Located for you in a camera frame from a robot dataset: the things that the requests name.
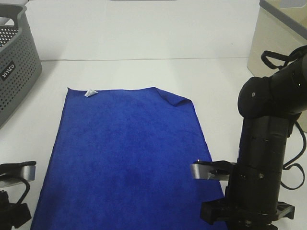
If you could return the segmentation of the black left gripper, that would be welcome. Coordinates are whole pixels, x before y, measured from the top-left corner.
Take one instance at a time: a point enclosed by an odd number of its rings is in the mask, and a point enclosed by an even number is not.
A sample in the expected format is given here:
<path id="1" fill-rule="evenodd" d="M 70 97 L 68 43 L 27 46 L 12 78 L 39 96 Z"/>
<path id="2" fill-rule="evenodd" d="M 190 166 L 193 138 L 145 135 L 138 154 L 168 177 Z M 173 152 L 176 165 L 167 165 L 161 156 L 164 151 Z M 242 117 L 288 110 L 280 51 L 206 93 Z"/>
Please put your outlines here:
<path id="1" fill-rule="evenodd" d="M 9 202 L 8 193 L 0 191 L 0 227 L 19 228 L 32 218 L 28 205 Z"/>

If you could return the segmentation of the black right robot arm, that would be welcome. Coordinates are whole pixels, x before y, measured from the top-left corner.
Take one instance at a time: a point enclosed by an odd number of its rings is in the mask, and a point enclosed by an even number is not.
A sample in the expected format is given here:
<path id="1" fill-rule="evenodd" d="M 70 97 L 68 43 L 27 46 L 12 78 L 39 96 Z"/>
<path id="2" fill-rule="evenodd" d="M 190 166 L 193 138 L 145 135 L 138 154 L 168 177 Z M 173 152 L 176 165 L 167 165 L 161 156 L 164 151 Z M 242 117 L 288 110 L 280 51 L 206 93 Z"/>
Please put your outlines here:
<path id="1" fill-rule="evenodd" d="M 228 182 L 223 198 L 202 203 L 200 217 L 208 224 L 224 221 L 230 230 L 273 230 L 275 221 L 295 214 L 294 206 L 278 198 L 282 172 L 301 169 L 296 158 L 285 162 L 284 153 L 307 108 L 307 48 L 289 55 L 264 51 L 261 60 L 275 73 L 252 77 L 240 90 L 243 124 L 237 161 L 191 165 L 195 179 Z"/>

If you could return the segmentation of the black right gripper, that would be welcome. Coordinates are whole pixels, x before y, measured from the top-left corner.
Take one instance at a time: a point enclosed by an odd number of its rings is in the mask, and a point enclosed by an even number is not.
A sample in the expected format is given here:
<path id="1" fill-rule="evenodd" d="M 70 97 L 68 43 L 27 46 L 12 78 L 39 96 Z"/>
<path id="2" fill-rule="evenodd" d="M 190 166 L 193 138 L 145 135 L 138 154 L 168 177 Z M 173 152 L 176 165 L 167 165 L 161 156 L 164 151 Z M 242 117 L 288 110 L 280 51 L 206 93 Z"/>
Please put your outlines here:
<path id="1" fill-rule="evenodd" d="M 212 225 L 226 222 L 230 230 L 275 230 L 272 222 L 293 219 L 295 207 L 278 200 L 281 172 L 235 165 L 225 196 L 203 202 L 200 218 Z"/>

